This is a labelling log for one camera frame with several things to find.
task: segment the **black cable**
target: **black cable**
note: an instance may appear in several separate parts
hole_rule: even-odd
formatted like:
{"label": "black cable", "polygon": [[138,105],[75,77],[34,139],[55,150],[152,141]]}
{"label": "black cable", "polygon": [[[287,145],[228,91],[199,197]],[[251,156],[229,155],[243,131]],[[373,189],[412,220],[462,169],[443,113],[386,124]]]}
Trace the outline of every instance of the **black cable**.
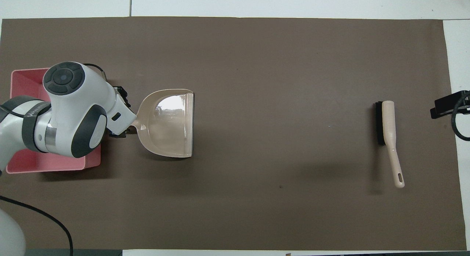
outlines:
{"label": "black cable", "polygon": [[5,112],[7,112],[8,114],[12,114],[12,115],[17,116],[17,117],[21,117],[21,118],[25,117],[25,115],[15,113],[15,112],[13,112],[12,110],[10,110],[10,109],[4,107],[3,105],[0,105],[0,109],[3,110],[3,111],[5,111]]}
{"label": "black cable", "polygon": [[104,70],[101,69],[101,67],[99,67],[98,65],[95,65],[95,64],[92,64],[92,63],[84,63],[83,65],[85,65],[85,66],[91,66],[91,67],[95,67],[95,68],[99,69],[99,71],[101,72],[101,75],[103,76],[104,80],[105,80],[105,81],[108,81],[108,79],[106,78],[106,73],[105,73]]}
{"label": "black cable", "polygon": [[465,141],[470,141],[470,137],[466,137],[464,136],[463,134],[461,134],[459,132],[459,130],[457,129],[457,124],[455,122],[455,117],[457,116],[457,113],[458,113],[458,110],[459,110],[459,106],[461,104],[463,104],[463,101],[468,97],[470,96],[470,91],[469,92],[466,92],[462,95],[462,97],[460,97],[460,99],[457,101],[457,103],[455,103],[455,106],[453,107],[453,111],[452,111],[452,117],[450,118],[450,124],[452,125],[452,130],[453,132],[455,133],[455,135],[457,137],[459,137],[460,139],[462,140],[465,140]]}
{"label": "black cable", "polygon": [[20,202],[20,201],[16,201],[16,200],[13,200],[13,199],[10,199],[10,198],[1,196],[1,195],[0,195],[0,200],[5,201],[5,202],[8,202],[8,203],[15,204],[15,205],[18,205],[18,206],[22,206],[22,207],[27,208],[27,209],[31,209],[31,210],[33,210],[34,212],[38,212],[38,213],[40,213],[41,215],[47,217],[48,219],[54,221],[57,225],[59,225],[59,226],[65,231],[65,234],[67,234],[67,238],[69,239],[70,256],[73,256],[72,236],[70,235],[69,230],[62,224],[62,222],[60,222],[58,219],[56,219],[55,217],[51,216],[50,214],[48,214],[48,213],[42,211],[41,209],[38,209],[38,208],[36,208],[36,207],[34,207],[34,206],[30,206],[29,204],[25,204],[25,203],[22,203],[22,202]]}
{"label": "black cable", "polygon": [[91,64],[91,63],[84,63],[83,65],[85,66],[91,66],[91,67],[95,67],[97,69],[99,69],[100,72],[104,72],[103,69],[101,69],[101,67],[99,67],[98,65],[95,65],[95,64]]}

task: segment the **brush handle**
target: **brush handle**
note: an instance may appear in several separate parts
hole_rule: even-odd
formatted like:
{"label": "brush handle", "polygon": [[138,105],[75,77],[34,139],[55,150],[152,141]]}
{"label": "brush handle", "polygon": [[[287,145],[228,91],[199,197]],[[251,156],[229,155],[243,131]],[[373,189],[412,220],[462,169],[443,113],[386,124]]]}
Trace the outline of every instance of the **brush handle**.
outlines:
{"label": "brush handle", "polygon": [[403,180],[403,173],[401,172],[400,161],[398,160],[397,149],[387,147],[388,156],[390,158],[391,172],[393,174],[393,181],[397,188],[405,187],[405,181]]}
{"label": "brush handle", "polygon": [[388,149],[391,171],[393,172],[393,181],[395,186],[403,188],[405,181],[401,172],[400,161],[396,149],[397,132],[395,129],[395,104],[392,101],[382,103],[382,121],[383,121],[383,139]]}

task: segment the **brown paper sheet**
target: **brown paper sheet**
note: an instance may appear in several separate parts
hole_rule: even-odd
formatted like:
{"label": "brown paper sheet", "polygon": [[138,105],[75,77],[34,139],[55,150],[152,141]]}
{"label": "brown paper sheet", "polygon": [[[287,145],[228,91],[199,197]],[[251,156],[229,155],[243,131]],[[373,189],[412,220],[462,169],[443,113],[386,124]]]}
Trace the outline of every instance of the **brown paper sheet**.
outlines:
{"label": "brown paper sheet", "polygon": [[[99,167],[6,174],[1,194],[52,213],[80,249],[465,250],[442,22],[131,17],[4,20],[15,69],[91,62],[129,93],[195,92],[194,156],[106,138]],[[393,100],[406,186],[393,185],[373,103]],[[29,248],[51,221],[0,203]]]}

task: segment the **white table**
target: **white table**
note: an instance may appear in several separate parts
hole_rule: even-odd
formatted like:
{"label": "white table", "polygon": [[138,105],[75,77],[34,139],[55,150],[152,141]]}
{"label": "white table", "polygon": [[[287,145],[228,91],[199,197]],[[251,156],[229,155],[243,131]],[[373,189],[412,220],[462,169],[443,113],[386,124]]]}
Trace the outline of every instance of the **white table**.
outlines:
{"label": "white table", "polygon": [[[1,18],[128,16],[441,19],[444,20],[452,92],[470,89],[470,0],[0,0],[0,24]],[[459,116],[457,121],[461,132],[470,135],[470,117]],[[470,142],[457,139],[467,248],[470,247],[468,152]],[[297,256],[385,252],[125,250],[123,255],[277,256],[292,253]]]}

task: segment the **black bristles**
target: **black bristles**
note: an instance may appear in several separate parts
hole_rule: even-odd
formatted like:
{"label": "black bristles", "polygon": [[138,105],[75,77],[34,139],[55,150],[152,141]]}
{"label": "black bristles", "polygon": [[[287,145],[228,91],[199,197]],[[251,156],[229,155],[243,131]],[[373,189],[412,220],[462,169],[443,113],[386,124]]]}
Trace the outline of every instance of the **black bristles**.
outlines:
{"label": "black bristles", "polygon": [[377,131],[377,142],[379,145],[385,145],[383,139],[383,124],[382,124],[382,102],[376,102],[376,131]]}

